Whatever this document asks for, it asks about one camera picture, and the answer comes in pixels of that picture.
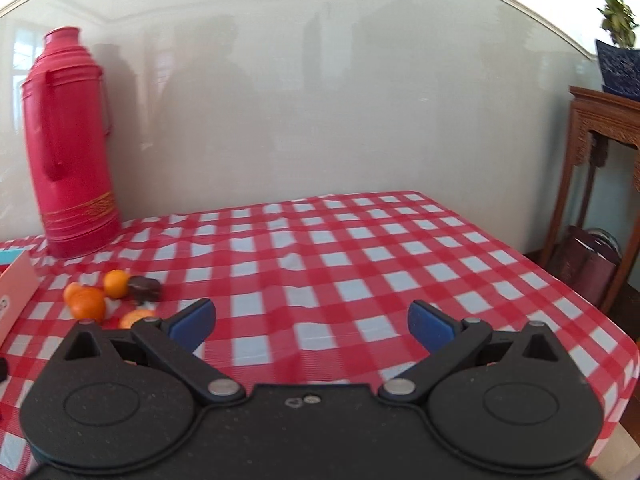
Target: potted plant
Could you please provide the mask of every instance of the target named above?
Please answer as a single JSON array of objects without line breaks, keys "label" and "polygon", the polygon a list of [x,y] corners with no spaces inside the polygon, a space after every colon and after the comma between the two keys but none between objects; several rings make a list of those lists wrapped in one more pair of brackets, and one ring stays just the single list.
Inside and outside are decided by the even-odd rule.
[{"label": "potted plant", "polygon": [[631,8],[625,0],[604,0],[598,9],[603,15],[606,30],[615,46],[596,40],[598,62],[604,85],[603,91],[640,101],[640,51],[634,49],[638,27]]}]

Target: thermos handle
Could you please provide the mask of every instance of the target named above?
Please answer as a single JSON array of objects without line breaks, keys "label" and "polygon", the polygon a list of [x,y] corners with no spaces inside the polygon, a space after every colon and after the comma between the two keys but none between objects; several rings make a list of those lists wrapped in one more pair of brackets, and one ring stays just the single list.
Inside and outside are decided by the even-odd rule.
[{"label": "thermos handle", "polygon": [[52,135],[52,123],[49,120],[49,110],[52,107],[51,86],[49,85],[49,71],[42,73],[42,84],[39,85],[41,91],[36,92],[36,138],[40,144],[40,155],[45,175],[49,180],[55,182],[63,176],[62,162],[58,158],[57,150],[54,147],[54,135]]},{"label": "thermos handle", "polygon": [[109,104],[109,95],[107,94],[107,88],[104,84],[102,69],[100,69],[100,95],[102,96],[102,100],[104,102],[104,113],[107,116],[107,128],[104,131],[104,136],[108,137],[111,133],[111,129],[113,128],[113,119],[111,115],[111,105]]}]

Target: plant pot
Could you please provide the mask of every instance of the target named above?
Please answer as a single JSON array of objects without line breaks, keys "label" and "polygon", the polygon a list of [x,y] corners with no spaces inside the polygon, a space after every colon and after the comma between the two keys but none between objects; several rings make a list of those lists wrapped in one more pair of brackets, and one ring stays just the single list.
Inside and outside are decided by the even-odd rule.
[{"label": "plant pot", "polygon": [[640,101],[640,50],[618,48],[596,40],[602,91]]}]

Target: red thermos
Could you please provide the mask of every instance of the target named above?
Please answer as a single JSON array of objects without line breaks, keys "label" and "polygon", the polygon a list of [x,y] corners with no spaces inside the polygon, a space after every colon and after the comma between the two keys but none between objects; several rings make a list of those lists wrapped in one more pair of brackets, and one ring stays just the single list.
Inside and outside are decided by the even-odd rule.
[{"label": "red thermos", "polygon": [[49,253],[90,254],[120,231],[102,125],[101,67],[64,27],[45,47],[22,86],[31,179]]}]

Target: checkered tablecloth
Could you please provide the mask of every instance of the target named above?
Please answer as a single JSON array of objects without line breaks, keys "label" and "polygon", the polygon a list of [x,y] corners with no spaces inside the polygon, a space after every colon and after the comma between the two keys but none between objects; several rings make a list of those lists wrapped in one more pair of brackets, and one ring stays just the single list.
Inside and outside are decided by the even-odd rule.
[{"label": "checkered tablecloth", "polygon": [[[423,299],[495,329],[545,321],[602,400],[604,447],[638,377],[635,343],[535,264],[417,192],[314,197],[128,222],[122,236],[84,258],[55,260],[43,238],[0,244],[31,249],[42,282],[2,345],[11,377],[0,385],[0,478],[32,459],[20,405],[73,320],[62,301],[72,281],[94,285],[111,269],[164,284],[168,317],[212,298],[218,323],[196,354],[244,386],[258,382],[380,383],[427,352],[409,335],[407,307]],[[109,304],[106,327],[134,306]]]}]

